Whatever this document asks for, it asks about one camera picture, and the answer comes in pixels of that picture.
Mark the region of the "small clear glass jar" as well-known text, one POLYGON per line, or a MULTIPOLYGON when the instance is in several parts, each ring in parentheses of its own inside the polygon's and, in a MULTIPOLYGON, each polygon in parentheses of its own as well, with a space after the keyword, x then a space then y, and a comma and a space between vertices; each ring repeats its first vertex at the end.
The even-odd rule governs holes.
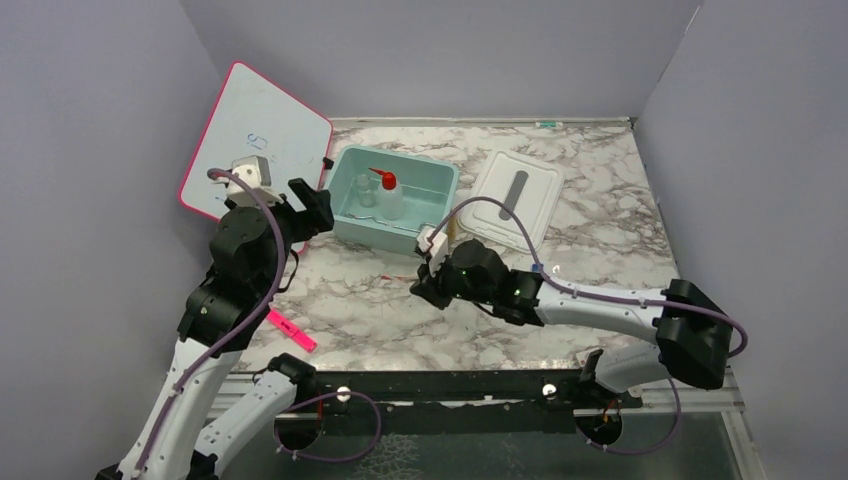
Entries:
POLYGON ((357 175, 354 186, 356 198, 361 207, 372 208, 376 205, 376 190, 373 188, 371 179, 367 174, 362 173, 357 175))

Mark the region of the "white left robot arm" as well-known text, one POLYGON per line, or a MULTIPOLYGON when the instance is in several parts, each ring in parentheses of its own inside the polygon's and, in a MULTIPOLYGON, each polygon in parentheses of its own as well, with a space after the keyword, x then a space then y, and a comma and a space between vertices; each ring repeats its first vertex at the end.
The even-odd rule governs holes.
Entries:
POLYGON ((228 210, 209 242, 210 268, 186 300, 166 381, 144 427, 122 460, 97 473, 99 479, 218 479, 277 412, 302 410, 313 401, 313 367, 285 354, 260 382, 267 392, 204 430, 220 387, 281 291, 293 244, 334 226, 330 192, 301 178, 288 183, 304 206, 296 210, 285 196, 234 172, 211 174, 227 187, 228 210))

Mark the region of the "white squeeze bottle red nozzle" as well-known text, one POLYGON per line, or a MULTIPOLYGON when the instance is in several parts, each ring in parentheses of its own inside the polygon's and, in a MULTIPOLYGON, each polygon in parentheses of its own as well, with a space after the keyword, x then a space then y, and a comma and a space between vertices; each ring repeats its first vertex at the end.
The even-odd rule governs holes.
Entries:
POLYGON ((403 188, 397 176, 387 170, 370 168, 370 171, 380 176, 380 186, 377 191, 377 205, 380 214, 386 220, 400 219, 405 212, 403 188))

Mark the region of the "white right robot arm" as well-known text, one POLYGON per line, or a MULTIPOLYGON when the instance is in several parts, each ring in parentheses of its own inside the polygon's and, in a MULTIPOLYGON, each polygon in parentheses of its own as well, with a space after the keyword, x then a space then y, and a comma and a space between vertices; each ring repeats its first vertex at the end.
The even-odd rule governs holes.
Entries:
POLYGON ((410 292, 440 310, 464 300, 489 306, 493 317, 513 325, 572 325, 635 338, 624 348, 590 354, 576 383, 589 406, 666 378, 703 390, 724 384, 733 326, 689 281, 648 290, 582 286, 510 269, 478 240, 449 251, 441 241, 421 238, 414 251, 422 263, 410 292))

